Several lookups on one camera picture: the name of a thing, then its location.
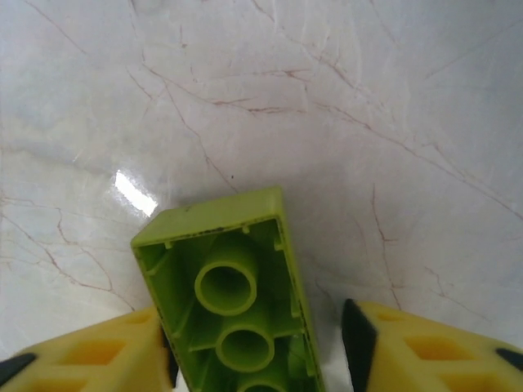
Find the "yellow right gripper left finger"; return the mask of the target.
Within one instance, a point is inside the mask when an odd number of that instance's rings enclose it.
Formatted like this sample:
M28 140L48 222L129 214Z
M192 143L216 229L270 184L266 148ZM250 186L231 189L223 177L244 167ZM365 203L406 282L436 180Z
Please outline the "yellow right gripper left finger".
M3 391L173 391L178 366L148 307L32 345L1 362Z

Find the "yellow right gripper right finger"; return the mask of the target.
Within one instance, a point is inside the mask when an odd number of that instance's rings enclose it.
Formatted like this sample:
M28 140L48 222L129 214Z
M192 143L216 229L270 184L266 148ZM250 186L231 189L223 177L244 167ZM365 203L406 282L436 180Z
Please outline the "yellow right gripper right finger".
M342 341L355 391L522 389L522 351L370 301L347 299Z

